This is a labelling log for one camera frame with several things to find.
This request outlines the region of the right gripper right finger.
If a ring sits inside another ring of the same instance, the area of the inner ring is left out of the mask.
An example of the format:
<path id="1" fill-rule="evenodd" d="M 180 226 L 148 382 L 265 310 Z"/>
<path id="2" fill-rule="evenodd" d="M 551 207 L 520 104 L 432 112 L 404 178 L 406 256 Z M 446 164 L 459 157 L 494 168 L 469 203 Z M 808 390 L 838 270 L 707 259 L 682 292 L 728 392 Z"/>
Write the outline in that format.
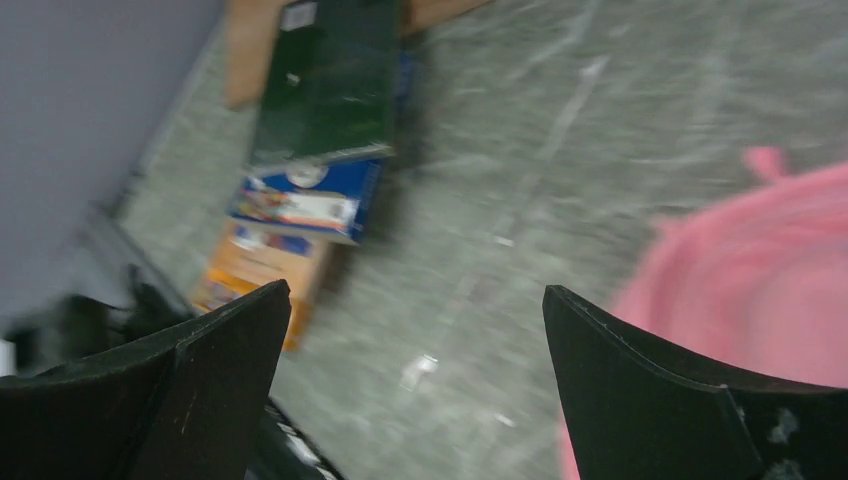
<path id="1" fill-rule="evenodd" d="M 582 479 L 843 479 L 847 393 L 710 359 L 562 286 L 543 316 Z"/>

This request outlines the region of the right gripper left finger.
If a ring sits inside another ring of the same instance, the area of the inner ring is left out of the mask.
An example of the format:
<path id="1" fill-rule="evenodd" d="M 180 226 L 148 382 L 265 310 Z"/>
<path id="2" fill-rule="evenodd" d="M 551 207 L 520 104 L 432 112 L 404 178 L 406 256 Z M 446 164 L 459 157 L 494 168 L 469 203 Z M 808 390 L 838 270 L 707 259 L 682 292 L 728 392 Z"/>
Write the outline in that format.
<path id="1" fill-rule="evenodd" d="M 278 280 L 37 376 L 1 381 L 5 479 L 240 479 L 287 330 Z"/>

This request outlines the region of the pink backpack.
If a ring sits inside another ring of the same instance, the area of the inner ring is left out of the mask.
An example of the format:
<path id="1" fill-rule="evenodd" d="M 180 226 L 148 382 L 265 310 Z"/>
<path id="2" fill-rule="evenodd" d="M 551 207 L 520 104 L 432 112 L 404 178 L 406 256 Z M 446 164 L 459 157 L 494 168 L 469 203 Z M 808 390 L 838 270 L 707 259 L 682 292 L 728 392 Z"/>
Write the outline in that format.
<path id="1" fill-rule="evenodd" d="M 757 189 L 658 222 L 657 241 L 610 310 L 710 359 L 847 393 L 847 166 L 786 170 L 755 147 Z M 561 461 L 582 479 L 562 415 Z"/>

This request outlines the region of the dark green book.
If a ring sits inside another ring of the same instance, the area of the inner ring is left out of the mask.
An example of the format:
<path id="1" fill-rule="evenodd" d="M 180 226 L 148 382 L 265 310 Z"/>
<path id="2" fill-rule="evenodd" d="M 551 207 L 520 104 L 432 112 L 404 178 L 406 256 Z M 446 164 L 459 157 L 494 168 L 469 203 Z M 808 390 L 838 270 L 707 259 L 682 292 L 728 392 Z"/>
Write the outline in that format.
<path id="1" fill-rule="evenodd" d="M 399 1 L 283 8 L 250 169 L 393 155 L 402 10 Z"/>

